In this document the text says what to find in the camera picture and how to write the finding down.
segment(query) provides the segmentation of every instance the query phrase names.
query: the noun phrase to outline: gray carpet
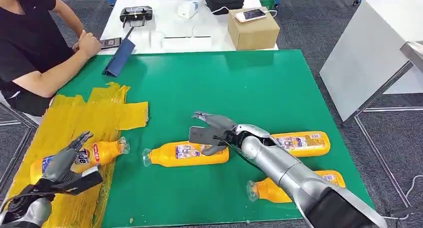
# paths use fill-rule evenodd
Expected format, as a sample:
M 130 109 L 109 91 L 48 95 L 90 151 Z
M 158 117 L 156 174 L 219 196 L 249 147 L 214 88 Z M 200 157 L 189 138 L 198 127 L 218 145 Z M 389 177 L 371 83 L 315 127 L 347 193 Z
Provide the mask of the gray carpet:
M 100 37 L 112 10 L 107 0 L 64 1 L 75 10 L 85 24 L 86 30 Z M 358 126 L 355 123 L 348 126 L 342 125 L 328 92 L 318 76 L 323 63 L 356 10 L 356 7 L 351 6 L 353 1 L 281 0 L 279 13 L 275 18 L 281 28 L 277 44 L 280 49 L 298 48 L 303 52 L 376 210 L 383 215 L 388 215 L 389 211 L 403 207 L 401 200 L 376 161 Z M 75 41 L 74 35 L 59 18 L 54 18 L 67 42 L 72 45 Z M 422 103 L 422 96 L 390 95 L 378 99 L 375 106 L 419 105 Z M 3 118 L 0 111 L 0 119 L 2 119 L 0 121 L 3 121 Z M 423 142 L 423 137 L 420 135 L 423 132 L 423 126 L 419 123 L 423 118 L 423 113 L 367 113 L 362 114 L 360 118 L 380 148 L 400 186 L 406 192 L 411 185 L 413 176 L 423 174 L 423 149 L 420 147 Z M 21 133 L 19 126 L 0 127 L 0 168 L 5 167 L 4 163 L 13 153 L 16 143 L 20 141 Z M 415 189 L 410 194 L 410 202 L 416 205 L 423 203 L 423 198 L 420 196 L 422 192 L 423 181 L 421 179 L 417 180 Z M 388 224 L 391 228 L 395 227 L 395 221 L 388 221 Z M 305 225 L 301 220 L 292 220 L 201 227 L 303 228 Z M 398 227 L 423 227 L 423 216 L 421 214 L 413 215 L 409 219 L 401 221 Z

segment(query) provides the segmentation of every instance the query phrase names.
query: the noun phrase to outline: man's arm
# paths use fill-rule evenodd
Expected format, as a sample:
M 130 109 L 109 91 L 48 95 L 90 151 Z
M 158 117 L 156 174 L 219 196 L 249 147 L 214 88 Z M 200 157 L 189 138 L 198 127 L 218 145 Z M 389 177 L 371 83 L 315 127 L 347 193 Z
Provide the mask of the man's arm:
M 65 21 L 65 23 L 75 32 L 77 37 L 81 36 L 84 26 L 67 4 L 65 4 L 62 0 L 56 0 L 56 6 L 53 11 Z
M 14 83 L 41 97 L 51 97 L 71 80 L 92 56 L 100 51 L 99 41 L 92 33 L 82 31 L 79 50 L 68 60 L 44 73 L 30 72 L 13 80 Z

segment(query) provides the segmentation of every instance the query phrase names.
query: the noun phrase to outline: yellow plastic film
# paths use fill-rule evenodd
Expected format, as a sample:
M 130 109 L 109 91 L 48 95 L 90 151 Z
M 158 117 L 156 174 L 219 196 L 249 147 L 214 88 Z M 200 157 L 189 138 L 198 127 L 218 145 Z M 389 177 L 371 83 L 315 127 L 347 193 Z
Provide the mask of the yellow plastic film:
M 29 184 L 30 166 L 34 161 L 57 153 L 83 131 L 94 134 L 88 143 L 115 141 L 121 127 L 132 129 L 145 126 L 148 104 L 133 103 L 128 104 L 130 108 L 127 108 L 124 103 L 128 90 L 128 86 L 111 82 L 108 87 L 93 88 L 87 103 L 79 95 L 57 95 L 24 156 L 7 197 L 17 195 Z M 57 195 L 52 202 L 51 216 L 43 227 L 101 227 L 113 170 L 114 162 L 101 168 L 101 186 L 93 187 L 78 196 Z

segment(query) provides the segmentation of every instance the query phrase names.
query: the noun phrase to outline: cardboard box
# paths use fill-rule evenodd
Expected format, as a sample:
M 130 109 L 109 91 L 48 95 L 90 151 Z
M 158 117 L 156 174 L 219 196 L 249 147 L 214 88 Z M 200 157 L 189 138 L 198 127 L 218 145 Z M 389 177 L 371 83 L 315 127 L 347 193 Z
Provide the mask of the cardboard box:
M 235 49 L 256 50 L 274 48 L 280 28 L 270 13 L 267 12 L 265 18 L 248 22 L 239 22 L 235 18 L 237 12 L 251 9 L 242 8 L 229 11 L 227 30 Z

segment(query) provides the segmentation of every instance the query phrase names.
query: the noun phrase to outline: robotic hand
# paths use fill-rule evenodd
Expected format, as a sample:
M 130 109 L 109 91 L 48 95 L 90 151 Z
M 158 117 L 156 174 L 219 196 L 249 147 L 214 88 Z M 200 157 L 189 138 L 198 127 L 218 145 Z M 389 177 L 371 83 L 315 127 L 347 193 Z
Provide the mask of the robotic hand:
M 203 112 L 193 118 L 210 127 L 190 128 L 190 142 L 209 144 L 204 155 L 230 146 L 243 159 L 262 170 L 294 201 L 311 228 L 387 228 L 385 219 L 346 188 L 316 175 L 297 158 L 278 146 L 271 135 L 249 124 Z
M 70 170 L 77 152 L 92 136 L 83 132 L 51 158 L 35 185 L 26 186 L 19 195 L 6 200 L 0 210 L 0 228 L 40 228 L 51 214 L 54 194 L 77 195 L 101 183 L 98 167 L 81 174 Z M 8 202 L 7 210 L 2 212 Z

